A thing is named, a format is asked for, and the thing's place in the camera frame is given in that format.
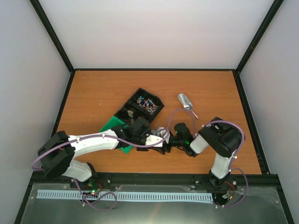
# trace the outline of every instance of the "wire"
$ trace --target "wire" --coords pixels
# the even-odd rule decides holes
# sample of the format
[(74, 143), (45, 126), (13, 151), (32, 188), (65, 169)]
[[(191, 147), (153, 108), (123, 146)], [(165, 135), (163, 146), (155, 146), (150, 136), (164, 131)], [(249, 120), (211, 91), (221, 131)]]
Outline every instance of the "wire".
[[(124, 142), (124, 143), (126, 143), (126, 144), (131, 145), (131, 146), (139, 147), (139, 148), (149, 148), (149, 147), (153, 147), (153, 146), (159, 145), (160, 143), (164, 142), (164, 141), (168, 138), (168, 136), (170, 135), (170, 133), (169, 133), (169, 126), (170, 126), (172, 117), (173, 117), (174, 114), (175, 114), (176, 112), (178, 112), (178, 111), (185, 111), (186, 113), (188, 113), (188, 114), (190, 115), (190, 117), (191, 117), (192, 120), (193, 120), (193, 126), (194, 126), (194, 132), (195, 132), (194, 135), (196, 135), (196, 123), (195, 123), (195, 119), (194, 119), (194, 117), (191, 115), (191, 113), (189, 113), (189, 112), (188, 112), (187, 110), (185, 110), (185, 109), (176, 109), (174, 112), (172, 112), (172, 114), (171, 114), (171, 116), (170, 116), (170, 118), (169, 118), (169, 122), (168, 122), (168, 126), (167, 126), (167, 128), (163, 128), (163, 129), (160, 129), (160, 130), (159, 130), (160, 132), (161, 132), (161, 131), (166, 131), (166, 133), (164, 133), (165, 137), (163, 137), (161, 141), (159, 141), (159, 142), (157, 142), (157, 143), (155, 143), (155, 144), (152, 144), (152, 145), (146, 145), (146, 146), (145, 146), (145, 145), (137, 145), (137, 144), (134, 144), (134, 143), (132, 143), (132, 142), (128, 142), (128, 141), (126, 141), (126, 140), (124, 140), (124, 139), (121, 139), (121, 138), (118, 138), (118, 137), (115, 137), (115, 136), (112, 136), (112, 135), (107, 135), (107, 134), (93, 134), (93, 135), (89, 135), (89, 136), (84, 136), (84, 137), (79, 138), (79, 141), (80, 141), (80, 140), (90, 139), (90, 138), (102, 137), (102, 138), (116, 139), (116, 140), (118, 140), (118, 141)], [(55, 146), (54, 148), (48, 150), (47, 152), (43, 153), (42, 155), (40, 155), (39, 157), (37, 157), (37, 158), (32, 162), (32, 164), (31, 164), (31, 168), (32, 168), (34, 171), (43, 171), (42, 168), (36, 168), (34, 165), (35, 165), (38, 161), (40, 161), (43, 157), (45, 157), (46, 155), (52, 153), (53, 151), (55, 151), (55, 150), (57, 150), (57, 149), (59, 149), (59, 148), (61, 148), (61, 147), (63, 147), (63, 146), (66, 146), (66, 145), (69, 145), (69, 144), (71, 144), (71, 143), (77, 142), (77, 141), (78, 141), (77, 139), (75, 139), (75, 140), (71, 140), (71, 141), (62, 143), (62, 144), (60, 144), (60, 145), (58, 145), (58, 146)]]
[[(226, 120), (215, 120), (215, 121), (211, 121), (211, 122), (207, 123), (205, 126), (211, 125), (211, 124), (217, 124), (217, 123), (229, 124), (231, 126), (234, 126), (235, 128), (237, 128), (240, 131), (241, 136), (242, 136), (241, 143), (240, 143), (239, 147), (236, 149), (235, 153), (233, 154), (233, 156), (236, 156), (237, 153), (239, 152), (239, 150), (242, 148), (242, 146), (244, 144), (244, 141), (245, 141), (244, 131), (238, 125), (236, 125), (236, 124), (234, 124), (234, 123), (232, 123), (230, 121), (226, 121)], [(230, 163), (228, 165), (228, 169), (230, 169), (230, 167), (232, 166), (232, 163), (233, 163), (234, 160), (235, 160), (234, 157), (230, 160)]]
[(243, 201), (245, 199), (246, 195), (247, 195), (247, 191), (248, 191), (248, 180), (247, 180), (247, 177), (246, 177), (245, 173), (240, 168), (234, 168), (234, 169), (232, 169), (232, 171), (234, 171), (234, 170), (239, 170), (242, 173), (242, 175), (244, 176), (244, 179), (245, 179), (245, 182), (246, 182), (246, 191), (245, 191), (243, 197), (241, 197), (241, 199), (239, 201), (237, 201), (236, 203), (234, 203), (232, 205), (228, 205), (228, 206), (223, 205), (222, 206), (223, 208), (232, 208), (232, 207), (236, 206), (237, 204), (241, 203), (241, 201)]
[(186, 113), (188, 113), (193, 121), (193, 128), (194, 128), (194, 136), (196, 137), (196, 122), (195, 122), (195, 119), (193, 117), (193, 115), (188, 111), (188, 110), (185, 110), (185, 109), (176, 109), (174, 112), (172, 112), (172, 114), (170, 115), (170, 118), (169, 118), (169, 122), (168, 122), (168, 125), (167, 125), (167, 130), (169, 130), (169, 126), (170, 126), (170, 123), (171, 123), (171, 120), (172, 120), (172, 117), (174, 116), (174, 114), (178, 111), (185, 111)]
[(98, 184), (99, 184), (99, 186), (100, 186), (100, 191), (102, 191), (102, 190), (103, 190), (103, 187), (102, 187), (102, 182), (101, 182), (101, 180), (98, 181)]
[(226, 182), (226, 184), (229, 186), (229, 190), (233, 190), (233, 194), (231, 195), (231, 197), (232, 197), (235, 193), (235, 187), (229, 182)]
[[(97, 200), (95, 200), (94, 202), (90, 203), (90, 202), (87, 200), (87, 198), (85, 197), (85, 195), (83, 194), (83, 192), (82, 192), (82, 190), (81, 190), (81, 188), (80, 188), (80, 186), (79, 186), (77, 180), (76, 180), (75, 178), (73, 178), (73, 180), (74, 180), (74, 183), (75, 183), (75, 185), (77, 186), (77, 188), (78, 188), (78, 190), (79, 190), (79, 192), (80, 192), (80, 195), (82, 196), (82, 200), (83, 200), (86, 204), (88, 204), (90, 207), (92, 207), (93, 209), (96, 209), (96, 210), (98, 210), (98, 211), (110, 211), (110, 210), (112, 210), (112, 209), (116, 206), (116, 204), (117, 204), (117, 196), (116, 196), (116, 194), (113, 193), (113, 192), (107, 192), (107, 193), (101, 195), (101, 197), (99, 197), (99, 198), (98, 198)], [(103, 209), (98, 209), (98, 208), (96, 208), (96, 207), (93, 206), (93, 204), (97, 203), (100, 199), (102, 199), (102, 198), (105, 197), (106, 195), (113, 195), (114, 198), (115, 198), (115, 202), (114, 202), (114, 204), (113, 204), (109, 209), (104, 209), (104, 210), (103, 210)]]
[(132, 146), (135, 146), (135, 147), (140, 147), (140, 148), (149, 148), (149, 147), (152, 147), (152, 146), (156, 146), (156, 145), (159, 145), (160, 143), (164, 142), (168, 136), (170, 135), (169, 134), (169, 131), (165, 128), (159, 130), (160, 132), (161, 131), (166, 131), (166, 135), (165, 137), (162, 138), (161, 141), (155, 143), (155, 144), (152, 144), (152, 145), (137, 145), (137, 144), (134, 144), (132, 142), (128, 142), (124, 139), (121, 139), (121, 138), (118, 138), (118, 137), (115, 137), (115, 136), (112, 136), (112, 135), (108, 135), (108, 134), (94, 134), (94, 135), (88, 135), (88, 136), (84, 136), (84, 137), (81, 137), (79, 139), (74, 139), (74, 140), (71, 140), (71, 141), (68, 141), (68, 142), (65, 142), (65, 143), (62, 143), (58, 146), (55, 146), (54, 148), (50, 149), (49, 151), (43, 153), (42, 155), (40, 155), (39, 157), (37, 157), (31, 164), (31, 168), (35, 171), (43, 171), (42, 168), (36, 168), (34, 165), (40, 161), (43, 157), (45, 157), (46, 155), (52, 153), (53, 151), (59, 149), (60, 147), (63, 147), (63, 146), (66, 146), (66, 145), (69, 145), (71, 143), (74, 143), (74, 142), (77, 142), (77, 141), (81, 141), (81, 140), (86, 140), (86, 139), (91, 139), (91, 138), (98, 138), (98, 137), (102, 137), (102, 138), (111, 138), (111, 139), (117, 139), (118, 141), (121, 141), (121, 142), (124, 142), (124, 143), (127, 143), (129, 145), (132, 145)]
[(69, 145), (71, 143), (74, 143), (76, 142), (77, 140), (74, 139), (74, 140), (71, 140), (71, 141), (68, 141), (68, 142), (65, 142), (65, 143), (62, 143), (58, 146), (55, 146), (54, 148), (50, 149), (49, 151), (43, 153), (41, 156), (37, 157), (31, 164), (31, 169), (33, 169), (34, 171), (43, 171), (42, 168), (36, 168), (34, 165), (40, 161), (43, 157), (45, 157), (46, 155), (49, 155), (50, 153), (54, 152), (55, 150), (59, 149), (60, 147), (63, 147), (63, 146), (66, 146), (66, 145)]

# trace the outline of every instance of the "wooden tabletop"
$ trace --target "wooden tabletop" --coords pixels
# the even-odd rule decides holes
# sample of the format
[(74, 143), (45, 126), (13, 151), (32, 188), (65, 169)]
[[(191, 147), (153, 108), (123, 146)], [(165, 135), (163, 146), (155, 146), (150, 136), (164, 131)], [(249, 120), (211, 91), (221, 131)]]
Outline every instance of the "wooden tabletop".
[[(152, 129), (167, 127), (171, 113), (182, 108), (177, 95), (184, 93), (191, 100), (197, 131), (214, 117), (239, 125), (246, 140), (232, 167), (246, 174), (261, 174), (233, 74), (230, 71), (77, 71), (60, 120), (58, 131), (68, 135), (99, 132), (123, 104), (139, 88), (160, 97), (163, 110), (151, 124)], [(185, 112), (178, 112), (170, 130), (185, 122), (193, 133), (192, 120)], [(150, 150), (137, 152), (102, 150), (77, 158), (90, 162), (99, 172), (136, 173), (194, 173), (207, 174), (215, 158), (215, 151), (206, 148), (197, 157), (188, 157), (176, 148), (161, 155)]]

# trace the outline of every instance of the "black edge trim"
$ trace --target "black edge trim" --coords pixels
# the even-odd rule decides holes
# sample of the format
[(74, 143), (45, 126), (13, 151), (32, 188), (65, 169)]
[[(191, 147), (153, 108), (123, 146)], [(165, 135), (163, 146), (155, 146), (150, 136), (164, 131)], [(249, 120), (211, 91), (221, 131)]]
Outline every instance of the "black edge trim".
[(235, 77), (235, 84), (239, 92), (240, 100), (247, 120), (252, 142), (256, 150), (256, 155), (260, 164), (261, 172), (262, 174), (270, 173), (240, 76)]
[[(142, 183), (144, 185), (163, 185), (163, 184), (174, 184), (174, 185), (190, 185), (194, 184), (195, 178), (206, 178), (208, 174), (147, 174), (147, 173), (108, 173), (108, 172), (97, 172), (98, 176), (103, 181), (103, 187), (108, 183), (108, 179), (111, 184), (132, 184)], [(245, 179), (241, 174), (231, 174), (231, 177), (235, 178), (239, 185), (245, 184)], [(282, 190), (280, 181), (277, 174), (268, 175), (257, 175), (248, 174), (246, 175), (248, 182), (251, 186), (274, 186), (278, 190)], [(29, 186), (35, 183), (71, 183), (71, 178), (66, 176), (60, 176), (58, 178), (49, 180), (45, 177), (43, 171), (34, 171)]]
[(254, 49), (256, 48), (257, 44), (261, 40), (263, 34), (265, 33), (266, 29), (270, 25), (272, 19), (274, 18), (276, 12), (279, 10), (281, 4), (283, 3), (284, 0), (274, 0), (268, 13), (266, 14), (263, 22), (261, 23), (260, 27), (258, 28), (255, 36), (253, 37), (250, 45), (248, 46), (247, 50), (245, 51), (245, 54), (243, 58), (241, 59), (238, 67), (236, 68), (237, 73), (236, 75), (240, 75), (241, 71), (245, 67), (245, 64), (249, 60), (251, 54), (253, 53)]
[(76, 71), (232, 71), (234, 69), (147, 69), (147, 68), (129, 68), (129, 69), (75, 69)]
[(17, 217), (15, 218), (14, 224), (20, 224), (21, 223), (21, 220), (23, 218), (23, 214), (24, 214), (24, 211), (25, 211), (25, 208), (26, 208), (31, 190), (32, 190), (32, 185), (28, 185), (28, 187), (26, 189), (26, 192), (25, 192), (25, 195), (23, 197), (23, 201), (20, 205)]
[(67, 69), (70, 71), (70, 72), (73, 72), (74, 71), (74, 68), (63, 48), (63, 46), (61, 45), (45, 11), (43, 10), (43, 7), (41, 5), (41, 3), (39, 2), (39, 0), (30, 0), (33, 8), (35, 9), (38, 17), (40, 18), (41, 22), (43, 23), (43, 26), (46, 28), (51, 40), (53, 41), (56, 49), (58, 50), (62, 60), (64, 61)]
[(291, 214), (289, 205), (286, 201), (285, 194), (284, 194), (283, 190), (278, 191), (278, 196), (279, 196), (281, 205), (284, 209), (286, 220), (287, 220), (288, 224), (294, 224), (295, 222), (294, 222), (294, 219), (292, 217), (292, 214)]
[(74, 76), (75, 76), (75, 72), (72, 71), (71, 74), (70, 74), (70, 78), (69, 78), (69, 81), (67, 83), (65, 92), (64, 92), (64, 97), (62, 98), (62, 102), (61, 102), (61, 105), (60, 105), (60, 108), (59, 108), (59, 111), (58, 111), (58, 115), (57, 115), (56, 120), (55, 120), (55, 124), (54, 124), (53, 130), (52, 130), (51, 136), (53, 136), (57, 132), (58, 125), (59, 125), (62, 113), (64, 111), (64, 106), (65, 106), (67, 97), (69, 95), (69, 92), (70, 92), (70, 89), (71, 89), (71, 84), (73, 82)]

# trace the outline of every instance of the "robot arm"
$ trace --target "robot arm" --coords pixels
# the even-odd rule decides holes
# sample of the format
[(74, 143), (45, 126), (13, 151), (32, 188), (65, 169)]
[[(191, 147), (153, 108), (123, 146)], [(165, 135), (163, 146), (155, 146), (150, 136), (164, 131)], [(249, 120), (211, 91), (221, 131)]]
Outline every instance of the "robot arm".
[(195, 157), (209, 145), (216, 151), (214, 165), (210, 171), (210, 183), (219, 188), (227, 179), (229, 167), (236, 149), (242, 139), (240, 132), (228, 124), (212, 124), (199, 130), (199, 135), (194, 139), (184, 123), (175, 125), (176, 136), (170, 136), (162, 142), (165, 131), (152, 131), (150, 124), (143, 118), (137, 119), (127, 128), (115, 126), (102, 133), (83, 136), (67, 136), (65, 132), (58, 132), (38, 151), (41, 156), (51, 148), (70, 142), (69, 145), (56, 150), (41, 159), (42, 167), (47, 178), (55, 178), (61, 175), (76, 178), (80, 182), (96, 180), (97, 174), (90, 163), (81, 163), (76, 157), (104, 149), (116, 149), (127, 147), (128, 144), (119, 141), (125, 140), (138, 145), (154, 147), (137, 147), (138, 151), (154, 149), (162, 154), (171, 151), (171, 147), (178, 147), (188, 156)]
[(190, 147), (197, 154), (201, 153), (209, 145), (216, 151), (214, 165), (210, 170), (210, 183), (214, 188), (220, 188), (228, 178), (230, 166), (236, 156), (237, 148), (242, 142), (240, 131), (223, 120), (216, 117), (211, 125), (203, 126), (199, 135), (191, 143)]
[(138, 145), (156, 144), (156, 147), (163, 146), (163, 138), (152, 135), (149, 122), (144, 118), (139, 118), (127, 128), (115, 126), (112, 129), (101, 133), (68, 136), (65, 132), (58, 132), (43, 145), (38, 151), (38, 155), (41, 156), (61, 143), (70, 142), (70, 144), (65, 147), (60, 148), (41, 159), (44, 173), (49, 179), (63, 175), (84, 182), (92, 178), (92, 176), (96, 176), (96, 172), (90, 163), (81, 163), (75, 160), (75, 158), (99, 150), (117, 149), (129, 146), (129, 144), (123, 143), (118, 139)]

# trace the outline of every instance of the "purple cable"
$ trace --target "purple cable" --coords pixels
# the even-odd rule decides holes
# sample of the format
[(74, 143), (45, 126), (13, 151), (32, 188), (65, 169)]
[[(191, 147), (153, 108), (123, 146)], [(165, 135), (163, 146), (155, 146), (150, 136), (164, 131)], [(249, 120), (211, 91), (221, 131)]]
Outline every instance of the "purple cable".
[(174, 116), (174, 114), (178, 111), (185, 111), (186, 113), (188, 113), (190, 115), (190, 117), (192, 118), (192, 121), (193, 121), (193, 128), (194, 128), (194, 136), (196, 137), (196, 122), (195, 122), (195, 119), (194, 117), (192, 116), (192, 114), (185, 110), (185, 109), (176, 109), (174, 112), (172, 112), (170, 118), (169, 118), (169, 122), (168, 122), (168, 125), (167, 125), (167, 130), (169, 130), (169, 126), (170, 126), (170, 123), (171, 123), (171, 120), (172, 120), (172, 117)]
[(224, 206), (224, 208), (231, 208), (231, 207), (236, 206), (236, 205), (239, 204), (241, 201), (243, 201), (244, 198), (245, 198), (246, 195), (247, 195), (247, 191), (248, 191), (248, 180), (247, 180), (247, 177), (246, 177), (245, 173), (244, 173), (243, 170), (241, 170), (240, 168), (233, 168), (232, 171), (234, 171), (234, 170), (239, 170), (239, 171), (242, 173), (242, 175), (244, 176), (244, 179), (245, 179), (245, 182), (246, 182), (246, 191), (245, 191), (243, 197), (242, 197), (239, 201), (237, 201), (236, 203), (234, 203), (234, 204), (232, 204), (232, 205)]
[[(240, 143), (239, 147), (237, 148), (236, 152), (234, 153), (234, 156), (236, 156), (237, 153), (239, 152), (240, 148), (242, 148), (243, 143), (244, 143), (244, 141), (245, 141), (245, 134), (244, 134), (244, 131), (243, 131), (238, 125), (236, 125), (236, 124), (234, 124), (234, 123), (232, 123), (232, 122), (230, 122), (230, 121), (225, 121), (225, 120), (215, 120), (215, 121), (211, 121), (210, 123), (207, 123), (205, 126), (207, 126), (207, 125), (211, 125), (211, 124), (217, 124), (217, 123), (226, 123), (226, 124), (232, 125), (232, 126), (234, 126), (235, 128), (237, 128), (237, 129), (240, 131), (240, 133), (241, 133), (241, 135), (242, 135), (242, 140), (241, 140), (241, 143)], [(233, 163), (234, 160), (235, 160), (234, 158), (231, 159), (231, 161), (230, 161), (230, 163), (229, 163), (229, 165), (228, 165), (228, 169), (230, 169), (230, 167), (232, 166), (232, 163)]]
[[(75, 178), (73, 178), (73, 180), (74, 180), (74, 183), (75, 183), (75, 185), (77, 186), (77, 188), (78, 188), (78, 190), (79, 190), (79, 192), (80, 192), (80, 194), (81, 194), (81, 196), (82, 196), (83, 201), (84, 201), (85, 203), (87, 203), (90, 207), (92, 207), (93, 209), (96, 209), (96, 210), (98, 210), (98, 211), (110, 211), (110, 210), (112, 210), (112, 209), (116, 206), (116, 204), (117, 204), (117, 196), (116, 196), (116, 194), (113, 193), (113, 192), (107, 192), (107, 193), (103, 194), (101, 197), (99, 197), (97, 200), (95, 200), (94, 202), (90, 203), (90, 202), (87, 200), (87, 198), (84, 196), (84, 194), (83, 194), (83, 192), (82, 192), (82, 190), (81, 190), (81, 188), (80, 188), (80, 186), (79, 186), (77, 180), (76, 180)], [(103, 209), (98, 209), (98, 208), (96, 208), (96, 207), (93, 206), (93, 204), (95, 204), (96, 202), (98, 202), (100, 199), (102, 199), (102, 198), (103, 198), (104, 196), (106, 196), (106, 195), (113, 195), (114, 198), (115, 198), (115, 202), (114, 202), (114, 204), (113, 204), (109, 209), (104, 209), (104, 210), (103, 210)]]
[(38, 161), (40, 161), (43, 157), (45, 157), (46, 155), (50, 154), (51, 152), (53, 152), (53, 151), (59, 149), (60, 147), (69, 145), (69, 144), (71, 144), (71, 143), (74, 143), (74, 142), (76, 142), (76, 141), (77, 141), (77, 140), (75, 139), (75, 140), (72, 140), (72, 141), (68, 141), (68, 142), (62, 143), (62, 144), (60, 144), (60, 145), (58, 145), (58, 146), (55, 146), (54, 148), (50, 149), (49, 151), (43, 153), (42, 155), (40, 155), (39, 157), (37, 157), (37, 158), (32, 162), (32, 164), (31, 164), (31, 169), (33, 169), (34, 171), (43, 171), (42, 168), (36, 168), (36, 167), (34, 167), (34, 165), (35, 165)]
[[(79, 138), (79, 140), (85, 140), (85, 139), (91, 139), (91, 138), (98, 138), (98, 137), (103, 137), (103, 138), (111, 138), (111, 139), (117, 139), (118, 141), (122, 141), (124, 143), (127, 143), (129, 145), (132, 145), (132, 146), (135, 146), (135, 147), (140, 147), (140, 148), (148, 148), (148, 147), (153, 147), (153, 146), (156, 146), (156, 145), (159, 145), (161, 142), (165, 141), (167, 138), (168, 138), (168, 135), (169, 135), (169, 131), (165, 128), (161, 129), (160, 131), (166, 131), (166, 135), (165, 137), (162, 138), (161, 141), (155, 143), (155, 144), (151, 144), (151, 145), (147, 145), (147, 146), (143, 146), (143, 145), (137, 145), (137, 144), (134, 144), (134, 143), (131, 143), (131, 142), (128, 142), (124, 139), (120, 139), (118, 137), (115, 137), (115, 136), (112, 136), (112, 135), (107, 135), (107, 134), (94, 134), (94, 135), (90, 135), (90, 136), (85, 136), (85, 137), (82, 137), (82, 138)], [(34, 170), (34, 171), (43, 171), (42, 168), (36, 168), (34, 165), (40, 161), (43, 157), (45, 157), (46, 155), (52, 153), (53, 151), (59, 149), (60, 147), (63, 147), (63, 146), (66, 146), (66, 145), (69, 145), (71, 143), (74, 143), (74, 142), (77, 142), (78, 140), (77, 139), (74, 139), (74, 140), (71, 140), (71, 141), (68, 141), (68, 142), (65, 142), (65, 143), (62, 143), (58, 146), (55, 146), (54, 148), (50, 149), (49, 151), (43, 153), (42, 155), (40, 155), (39, 157), (37, 157), (31, 164), (31, 168)]]
[(146, 145), (146, 146), (144, 146), (144, 145), (137, 145), (137, 144), (134, 144), (134, 143), (132, 143), (132, 142), (128, 142), (128, 141), (126, 141), (126, 140), (124, 140), (124, 139), (120, 139), (120, 138), (118, 138), (118, 137), (115, 137), (115, 136), (112, 136), (112, 135), (108, 135), (108, 134), (93, 134), (93, 135), (91, 135), (91, 136), (85, 136), (85, 137), (82, 137), (82, 138), (80, 138), (80, 140), (85, 140), (85, 139), (91, 139), (91, 138), (98, 138), (98, 137), (102, 137), (102, 138), (111, 138), (111, 139), (116, 139), (116, 140), (118, 140), (118, 141), (121, 141), (121, 142), (124, 142), (124, 143), (127, 143), (127, 144), (129, 144), (129, 145), (131, 145), (131, 146), (135, 146), (135, 147), (138, 147), (138, 148), (149, 148), (149, 147), (153, 147), (153, 146), (156, 146), (156, 145), (159, 145), (160, 143), (162, 143), (162, 142), (164, 142), (167, 138), (168, 138), (168, 135), (169, 135), (169, 131), (167, 130), (167, 129), (165, 129), (165, 128), (163, 128), (163, 129), (161, 129), (160, 131), (163, 131), (163, 130), (166, 130), (167, 132), (167, 134), (166, 134), (166, 136), (164, 137), (164, 138), (162, 138), (162, 140), (161, 141), (159, 141), (159, 142), (157, 142), (157, 143), (155, 143), (155, 144), (151, 144), (151, 145)]

